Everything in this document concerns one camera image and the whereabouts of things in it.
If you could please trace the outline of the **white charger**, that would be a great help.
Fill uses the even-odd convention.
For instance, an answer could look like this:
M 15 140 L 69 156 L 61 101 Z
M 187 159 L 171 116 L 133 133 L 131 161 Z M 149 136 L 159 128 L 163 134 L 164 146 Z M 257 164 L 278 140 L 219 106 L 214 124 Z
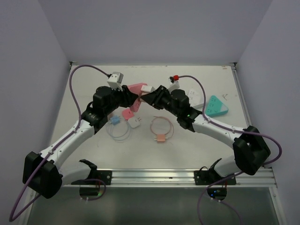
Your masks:
M 153 86 L 143 85 L 143 86 L 141 87 L 141 92 L 142 92 L 142 93 L 146 93 L 146 94 L 151 93 L 151 92 L 153 92 L 154 90 L 155 90 L 155 88 L 154 88 Z

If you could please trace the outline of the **pink triangular power strip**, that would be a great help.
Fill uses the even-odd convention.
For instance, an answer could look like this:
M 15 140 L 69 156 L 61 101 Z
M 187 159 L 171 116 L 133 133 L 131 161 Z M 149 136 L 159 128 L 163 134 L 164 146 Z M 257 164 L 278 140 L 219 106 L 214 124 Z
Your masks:
M 141 105 L 141 101 L 140 101 L 139 97 L 142 94 L 142 87 L 143 86 L 147 86 L 147 84 L 146 83 L 136 83 L 136 84 L 132 84 L 132 85 L 128 86 L 128 89 L 132 93 L 134 93 L 138 96 L 138 98 L 134 101 L 134 103 L 129 107 L 129 109 L 134 113 L 138 111 L 138 109 Z

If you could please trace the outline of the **blue charger plug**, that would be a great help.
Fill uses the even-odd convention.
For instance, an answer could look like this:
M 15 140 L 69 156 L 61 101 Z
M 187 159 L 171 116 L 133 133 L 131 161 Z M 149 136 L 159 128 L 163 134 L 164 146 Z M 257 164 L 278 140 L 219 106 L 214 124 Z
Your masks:
M 119 116 L 116 116 L 116 115 L 112 116 L 112 117 L 110 118 L 110 123 L 111 123 L 113 126 L 119 124 L 119 123 L 120 123 L 120 117 L 119 117 Z

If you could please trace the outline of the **pink plug adapter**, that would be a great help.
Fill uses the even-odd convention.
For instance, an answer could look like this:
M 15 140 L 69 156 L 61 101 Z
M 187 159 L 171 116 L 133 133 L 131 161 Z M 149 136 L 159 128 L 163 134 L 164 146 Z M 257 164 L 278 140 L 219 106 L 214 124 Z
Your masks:
M 130 118 L 135 116 L 134 113 L 129 108 L 123 110 L 121 114 L 125 120 L 129 120 Z

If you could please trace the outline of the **white plug adapter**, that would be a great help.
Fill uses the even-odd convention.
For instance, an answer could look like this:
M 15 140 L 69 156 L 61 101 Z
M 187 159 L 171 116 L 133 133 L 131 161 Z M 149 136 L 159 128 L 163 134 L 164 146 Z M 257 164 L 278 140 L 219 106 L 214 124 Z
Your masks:
M 137 128 L 141 125 L 140 118 L 137 118 L 135 116 L 128 119 L 127 122 L 131 128 Z

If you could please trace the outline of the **peach plug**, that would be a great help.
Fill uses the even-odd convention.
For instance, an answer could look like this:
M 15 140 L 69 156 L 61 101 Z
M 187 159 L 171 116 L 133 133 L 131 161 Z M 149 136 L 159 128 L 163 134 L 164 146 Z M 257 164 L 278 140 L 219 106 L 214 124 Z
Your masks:
M 157 142 L 157 143 L 164 143 L 166 141 L 167 137 L 166 137 L 166 134 L 157 134 L 155 137 L 154 137 L 154 140 Z

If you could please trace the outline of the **white power strip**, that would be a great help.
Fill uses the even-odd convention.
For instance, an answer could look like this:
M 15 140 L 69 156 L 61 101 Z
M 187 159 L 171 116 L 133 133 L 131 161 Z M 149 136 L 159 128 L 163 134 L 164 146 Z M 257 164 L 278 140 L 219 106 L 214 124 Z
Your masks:
M 188 91 L 187 96 L 189 98 L 189 103 L 193 108 L 199 109 L 199 108 L 203 107 L 204 97 L 202 94 L 200 94 L 199 92 L 197 92 L 196 90 L 191 88 Z

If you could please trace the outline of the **teal triangular power strip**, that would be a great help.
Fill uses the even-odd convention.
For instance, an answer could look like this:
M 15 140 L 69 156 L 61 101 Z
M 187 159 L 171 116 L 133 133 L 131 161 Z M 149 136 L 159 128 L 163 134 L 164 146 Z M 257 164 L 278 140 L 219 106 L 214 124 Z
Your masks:
M 209 117 L 223 116 L 229 111 L 228 107 L 215 95 L 212 95 L 205 105 L 204 114 Z

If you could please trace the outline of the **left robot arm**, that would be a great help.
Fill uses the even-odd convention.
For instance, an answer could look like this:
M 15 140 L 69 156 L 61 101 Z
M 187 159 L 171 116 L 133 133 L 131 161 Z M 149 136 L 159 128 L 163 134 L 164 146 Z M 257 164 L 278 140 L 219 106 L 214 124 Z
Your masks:
M 123 85 L 121 90 L 98 87 L 76 124 L 52 146 L 40 153 L 30 152 L 24 162 L 22 182 L 46 199 L 73 181 L 92 184 L 99 178 L 97 166 L 86 159 L 79 161 L 79 169 L 63 172 L 62 165 L 87 139 L 95 135 L 107 122 L 108 115 L 118 107 L 131 107 L 139 98 Z

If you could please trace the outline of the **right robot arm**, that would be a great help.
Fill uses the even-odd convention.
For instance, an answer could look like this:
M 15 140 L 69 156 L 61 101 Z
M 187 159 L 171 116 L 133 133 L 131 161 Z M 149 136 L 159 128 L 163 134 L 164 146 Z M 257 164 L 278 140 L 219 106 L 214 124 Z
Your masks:
M 241 133 L 234 128 L 226 131 L 206 120 L 201 111 L 193 108 L 183 90 L 169 92 L 164 86 L 145 94 L 141 99 L 156 109 L 165 109 L 176 116 L 179 125 L 192 132 L 210 136 L 233 149 L 233 155 L 218 159 L 199 177 L 207 184 L 219 184 L 227 176 L 243 172 L 254 175 L 270 156 L 270 149 L 257 128 L 249 126 Z

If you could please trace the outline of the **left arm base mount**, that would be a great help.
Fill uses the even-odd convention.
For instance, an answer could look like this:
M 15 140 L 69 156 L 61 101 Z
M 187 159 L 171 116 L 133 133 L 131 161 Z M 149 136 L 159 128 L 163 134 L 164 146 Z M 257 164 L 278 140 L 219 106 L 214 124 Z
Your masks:
M 102 180 L 106 185 L 111 184 L 112 175 L 113 175 L 113 172 L 111 170 L 98 170 L 98 167 L 94 163 L 86 159 L 81 159 L 79 160 L 79 162 L 81 164 L 85 164 L 86 166 L 88 166 L 90 171 L 87 178 L 74 180 L 71 183 L 72 185 L 100 185 L 101 184 L 100 182 L 97 181 L 91 181 L 91 179 Z

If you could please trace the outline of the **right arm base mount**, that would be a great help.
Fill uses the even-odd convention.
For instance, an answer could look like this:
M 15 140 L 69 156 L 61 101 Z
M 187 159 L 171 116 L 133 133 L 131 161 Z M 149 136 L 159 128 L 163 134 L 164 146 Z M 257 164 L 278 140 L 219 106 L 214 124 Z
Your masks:
M 239 171 L 240 168 L 236 165 L 234 157 L 220 158 L 209 168 L 203 166 L 194 171 L 195 185 L 210 185 Z

